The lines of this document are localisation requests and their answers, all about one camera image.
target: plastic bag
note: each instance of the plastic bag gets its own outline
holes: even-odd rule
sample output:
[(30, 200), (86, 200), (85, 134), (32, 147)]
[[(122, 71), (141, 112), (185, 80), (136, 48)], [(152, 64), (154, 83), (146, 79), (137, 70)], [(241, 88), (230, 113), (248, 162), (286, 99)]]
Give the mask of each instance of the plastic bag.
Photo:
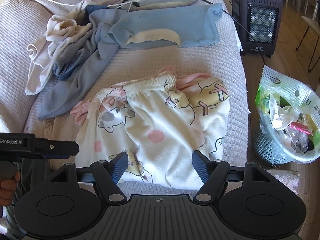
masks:
[[(284, 132), (273, 128), (269, 115), (270, 94), (278, 106), (292, 106), (302, 113), (304, 124), (312, 131), (313, 136), (308, 138), (313, 142), (313, 150), (303, 153), (306, 147), (305, 135), (295, 138), (300, 140), (295, 141), (296, 151), (288, 146)], [(255, 103), (261, 119), (261, 131), (272, 140), (274, 159), (285, 157), (297, 163), (311, 163), (320, 156), (320, 99), (308, 86), (264, 66)]]
[(294, 149), (298, 154), (304, 154), (308, 149), (309, 138), (303, 132), (297, 131), (290, 127), (284, 129), (284, 132), (291, 138), (291, 148)]
[(283, 130), (290, 123), (296, 122), (299, 117), (299, 111), (292, 106), (278, 106), (276, 99), (270, 93), (269, 95), (269, 113), (273, 127), (276, 130)]

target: black power cable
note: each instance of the black power cable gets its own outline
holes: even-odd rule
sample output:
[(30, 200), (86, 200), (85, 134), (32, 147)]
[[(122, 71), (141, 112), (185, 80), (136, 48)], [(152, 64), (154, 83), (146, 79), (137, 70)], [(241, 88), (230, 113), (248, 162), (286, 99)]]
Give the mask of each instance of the black power cable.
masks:
[[(213, 4), (212, 2), (209, 2), (209, 1), (207, 1), (207, 0), (201, 0), (201, 1), (204, 1), (204, 2), (206, 2), (206, 3), (208, 3), (208, 4)], [(224, 13), (228, 14), (236, 23), (238, 23), (238, 24), (250, 35), (250, 37), (254, 40), (254, 42), (255, 42), (255, 43), (257, 44), (257, 46), (258, 46), (258, 49), (259, 49), (259, 52), (260, 52), (260, 54), (261, 54), (261, 58), (262, 58), (263, 64), (266, 65), (266, 62), (265, 62), (265, 60), (264, 60), (264, 56), (263, 56), (263, 54), (262, 54), (261, 48), (260, 48), (257, 40), (256, 40), (256, 39), (252, 36), (252, 34), (251, 34), (250, 32), (248, 32), (247, 29), (244, 28), (244, 27), (240, 24), (240, 22), (238, 22), (231, 14), (229, 14), (229, 13), (226, 12), (225, 10), (222, 10), (222, 11), (223, 11)]]
[(137, 2), (132, 2), (132, 4), (135, 6), (135, 7), (140, 7), (140, 5), (137, 3)]

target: electric heater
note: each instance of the electric heater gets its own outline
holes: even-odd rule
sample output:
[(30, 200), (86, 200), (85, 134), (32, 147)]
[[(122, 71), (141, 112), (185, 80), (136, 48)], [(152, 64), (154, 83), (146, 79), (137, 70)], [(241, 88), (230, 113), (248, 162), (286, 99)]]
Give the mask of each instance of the electric heater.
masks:
[[(273, 55), (281, 21), (282, 0), (232, 0), (232, 15), (258, 42), (263, 54)], [(242, 55), (260, 53), (254, 39), (238, 24)]]

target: white pajama pants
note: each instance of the white pajama pants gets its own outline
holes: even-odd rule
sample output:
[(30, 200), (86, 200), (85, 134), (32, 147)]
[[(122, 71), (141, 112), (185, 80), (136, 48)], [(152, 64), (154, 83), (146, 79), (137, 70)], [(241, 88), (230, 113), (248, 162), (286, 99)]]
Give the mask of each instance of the white pajama pants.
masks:
[(77, 136), (76, 166), (110, 161), (126, 151), (129, 163), (122, 180), (198, 190), (203, 183), (192, 166), (192, 152), (222, 158), (228, 91), (214, 77), (183, 91), (175, 85), (175, 75), (164, 72), (101, 90)]

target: human hand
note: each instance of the human hand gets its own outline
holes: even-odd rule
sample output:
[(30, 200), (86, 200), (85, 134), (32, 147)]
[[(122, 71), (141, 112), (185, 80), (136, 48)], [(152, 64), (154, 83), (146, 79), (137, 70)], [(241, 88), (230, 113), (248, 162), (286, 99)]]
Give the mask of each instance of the human hand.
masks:
[(20, 172), (17, 171), (13, 179), (6, 179), (0, 183), (0, 206), (10, 206), (11, 198), (17, 188), (17, 182), (20, 180)]

